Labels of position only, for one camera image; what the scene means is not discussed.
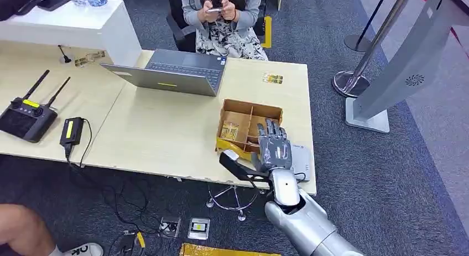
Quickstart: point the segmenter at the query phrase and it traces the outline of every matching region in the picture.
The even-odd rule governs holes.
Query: stanchion post
[[[363,91],[369,86],[369,81],[362,76],[363,71],[368,66],[368,63],[376,50],[376,47],[380,45],[383,39],[388,34],[389,30],[393,26],[394,22],[399,17],[400,13],[404,9],[408,0],[396,0],[393,8],[389,12],[388,16],[381,25],[378,33],[374,36],[370,47],[363,56],[362,60],[355,68],[354,72],[341,71],[338,72],[332,80],[332,85],[335,90],[346,97],[358,97]]]
[[[366,31],[368,30],[369,26],[371,25],[371,21],[373,21],[374,17],[376,16],[376,13],[378,13],[379,8],[381,7],[381,4],[383,4],[384,0],[379,0],[378,5],[374,9],[373,13],[371,14],[371,17],[368,20],[368,23],[366,24],[365,28],[363,29],[362,34],[359,35],[348,35],[345,37],[343,42],[345,45],[350,48],[351,50],[354,51],[359,51],[361,53],[365,52],[368,50],[369,46],[371,45],[371,41],[369,41],[367,38],[364,38]]]

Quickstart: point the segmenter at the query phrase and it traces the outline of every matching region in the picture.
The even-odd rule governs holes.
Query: speaker grille
[[[409,78],[405,80],[405,84],[408,86],[419,86],[424,81],[425,77],[423,75],[413,75],[409,76]]]

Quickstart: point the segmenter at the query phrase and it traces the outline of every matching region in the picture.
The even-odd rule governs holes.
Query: patterned skirt
[[[196,30],[195,49],[198,53],[268,61],[252,28],[246,37],[242,37],[238,31],[231,31],[229,22],[221,19],[209,26],[209,33],[210,38],[206,38]]]

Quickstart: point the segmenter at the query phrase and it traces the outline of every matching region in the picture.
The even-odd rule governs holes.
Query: robotic arm
[[[266,120],[267,132],[259,124],[260,158],[252,155],[256,171],[237,162],[239,156],[225,150],[220,164],[240,180],[267,182],[273,201],[265,204],[265,215],[282,230],[301,256],[363,255],[337,233],[324,209],[298,187],[291,169],[291,146],[283,128]]]

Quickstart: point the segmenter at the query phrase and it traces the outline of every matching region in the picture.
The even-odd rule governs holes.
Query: hand
[[[228,0],[221,0],[221,4],[223,5],[223,10],[221,11],[221,16],[225,20],[234,20],[237,21],[236,18],[236,8],[235,4]]]
[[[215,22],[218,19],[219,12],[211,12],[208,13],[207,10],[211,9],[213,7],[212,2],[210,1],[205,1],[204,7],[199,10],[197,15],[199,16],[200,22]]]
[[[284,128],[280,128],[271,119],[265,119],[267,132],[262,124],[259,129],[260,163],[253,163],[256,169],[265,172],[272,168],[290,169],[292,164],[291,145]]]

